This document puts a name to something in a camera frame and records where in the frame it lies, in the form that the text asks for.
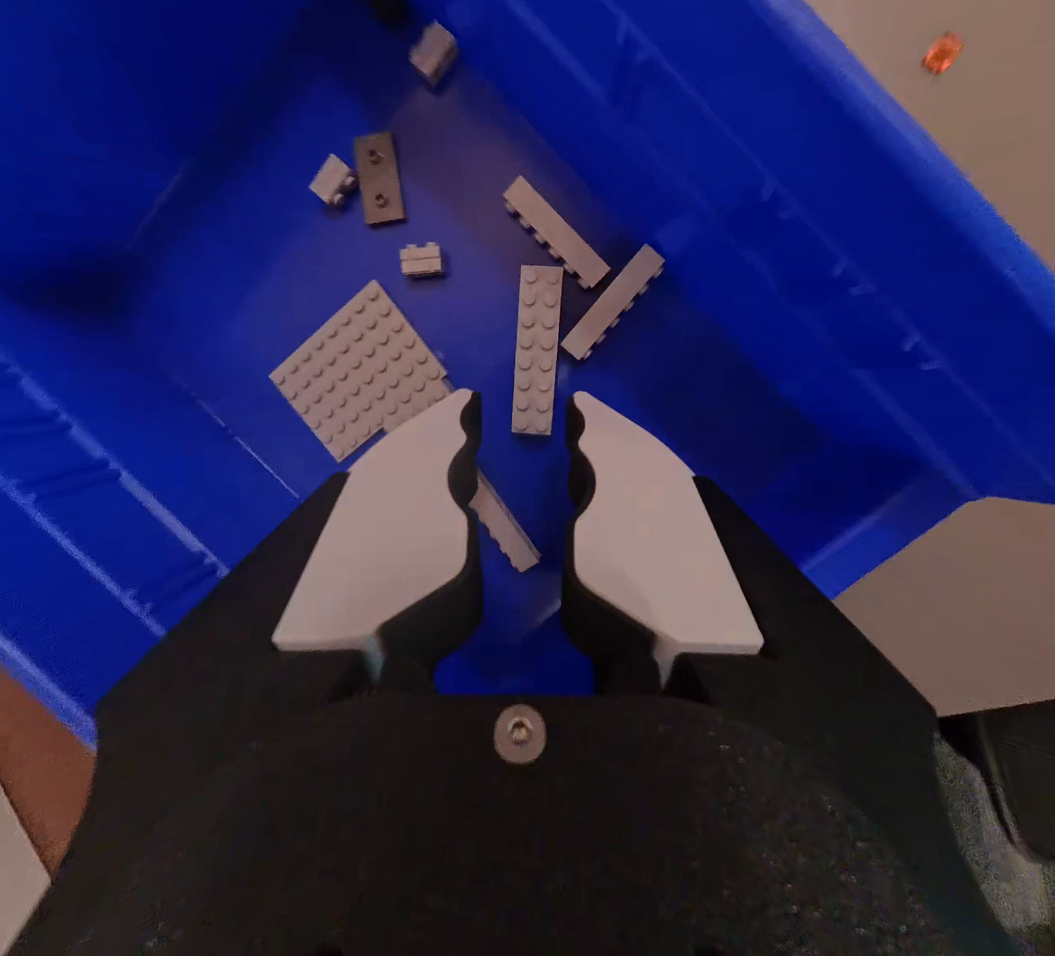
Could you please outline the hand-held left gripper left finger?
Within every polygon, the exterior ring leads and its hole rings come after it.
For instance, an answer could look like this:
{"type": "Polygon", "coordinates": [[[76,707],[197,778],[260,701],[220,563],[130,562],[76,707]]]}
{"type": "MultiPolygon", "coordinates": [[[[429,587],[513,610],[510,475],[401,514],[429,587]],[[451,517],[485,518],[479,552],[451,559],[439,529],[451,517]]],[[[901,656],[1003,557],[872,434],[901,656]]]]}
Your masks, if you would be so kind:
{"type": "Polygon", "coordinates": [[[349,469],[272,632],[285,652],[352,650],[377,681],[431,681],[482,619],[481,398],[460,388],[349,469]]]}

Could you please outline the grey desk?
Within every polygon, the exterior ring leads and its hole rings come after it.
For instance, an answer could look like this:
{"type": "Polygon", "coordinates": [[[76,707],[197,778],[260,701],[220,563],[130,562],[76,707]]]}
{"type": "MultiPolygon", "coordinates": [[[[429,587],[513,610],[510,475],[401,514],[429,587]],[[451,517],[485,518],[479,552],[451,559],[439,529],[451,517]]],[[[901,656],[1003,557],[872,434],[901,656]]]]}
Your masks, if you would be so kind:
{"type": "MultiPolygon", "coordinates": [[[[805,0],[1053,282],[1053,0],[805,0]],[[964,47],[932,76],[943,33],[964,47]]],[[[1053,699],[1053,504],[968,501],[837,596],[939,716],[1053,699]]]]}

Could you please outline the dark grey flat lego plate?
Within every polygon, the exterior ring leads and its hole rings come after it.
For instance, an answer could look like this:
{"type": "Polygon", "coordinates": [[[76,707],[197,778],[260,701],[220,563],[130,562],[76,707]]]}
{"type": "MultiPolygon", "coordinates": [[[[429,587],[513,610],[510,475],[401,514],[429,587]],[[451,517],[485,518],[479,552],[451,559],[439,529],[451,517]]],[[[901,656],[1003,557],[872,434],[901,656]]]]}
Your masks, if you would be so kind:
{"type": "Polygon", "coordinates": [[[392,134],[382,131],[357,136],[353,157],[364,222],[371,227],[405,222],[392,134]]]}

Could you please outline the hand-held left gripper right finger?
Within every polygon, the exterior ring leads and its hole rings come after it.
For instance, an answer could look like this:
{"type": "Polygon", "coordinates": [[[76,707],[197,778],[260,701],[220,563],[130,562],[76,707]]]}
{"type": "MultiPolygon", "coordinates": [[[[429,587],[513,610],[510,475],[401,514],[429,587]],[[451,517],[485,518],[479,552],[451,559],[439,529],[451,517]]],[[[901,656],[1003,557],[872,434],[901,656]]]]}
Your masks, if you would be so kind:
{"type": "Polygon", "coordinates": [[[567,412],[570,494],[562,624],[597,665],[685,654],[754,657],[763,633],[692,469],[587,391],[567,412]]]}

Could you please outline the large square grey lego plate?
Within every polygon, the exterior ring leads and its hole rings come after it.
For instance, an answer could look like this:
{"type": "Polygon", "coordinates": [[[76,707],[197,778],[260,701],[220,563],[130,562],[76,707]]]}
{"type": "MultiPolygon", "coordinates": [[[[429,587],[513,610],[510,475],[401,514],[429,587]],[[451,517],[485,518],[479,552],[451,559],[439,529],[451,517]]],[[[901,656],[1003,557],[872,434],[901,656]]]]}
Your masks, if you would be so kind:
{"type": "Polygon", "coordinates": [[[269,378],[337,462],[452,391],[446,369],[375,280],[269,378]]]}

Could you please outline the blue plastic bin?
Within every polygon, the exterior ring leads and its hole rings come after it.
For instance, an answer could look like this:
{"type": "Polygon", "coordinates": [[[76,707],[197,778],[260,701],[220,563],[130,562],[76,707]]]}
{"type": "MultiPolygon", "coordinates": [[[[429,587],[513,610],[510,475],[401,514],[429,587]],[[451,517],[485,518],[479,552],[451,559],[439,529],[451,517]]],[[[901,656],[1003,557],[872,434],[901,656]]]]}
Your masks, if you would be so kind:
{"type": "Polygon", "coordinates": [[[372,280],[480,393],[542,554],[485,546],[443,691],[587,690],[549,618],[576,390],[835,596],[962,501],[1053,500],[1039,267],[802,0],[2,0],[2,667],[94,746],[106,692],[348,462],[269,375],[372,280]],[[308,187],[382,131],[406,219],[371,227],[308,187]],[[518,175],[597,286],[509,214],[518,175]],[[444,276],[403,278],[427,242],[444,276]],[[565,353],[642,245],[661,274],[565,353]],[[548,436],[510,428],[522,265],[563,270],[548,436]]]}

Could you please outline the narrow grey lego plate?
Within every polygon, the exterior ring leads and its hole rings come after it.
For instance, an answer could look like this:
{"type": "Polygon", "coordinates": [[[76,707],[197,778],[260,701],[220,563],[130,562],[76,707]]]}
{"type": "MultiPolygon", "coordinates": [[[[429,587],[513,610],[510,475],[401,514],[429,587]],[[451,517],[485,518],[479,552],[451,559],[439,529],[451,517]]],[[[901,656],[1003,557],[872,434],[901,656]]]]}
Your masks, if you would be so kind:
{"type": "Polygon", "coordinates": [[[560,346],[565,353],[579,361],[593,353],[594,348],[614,329],[635,300],[661,274],[664,266],[665,259],[661,254],[651,245],[642,245],[573,329],[562,338],[560,346]]]}
{"type": "Polygon", "coordinates": [[[477,490],[469,506],[514,570],[526,572],[539,563],[538,549],[480,471],[477,471],[477,490]]]}
{"type": "Polygon", "coordinates": [[[509,214],[578,280],[584,290],[597,286],[610,267],[563,216],[528,181],[518,175],[503,194],[509,214]]]}

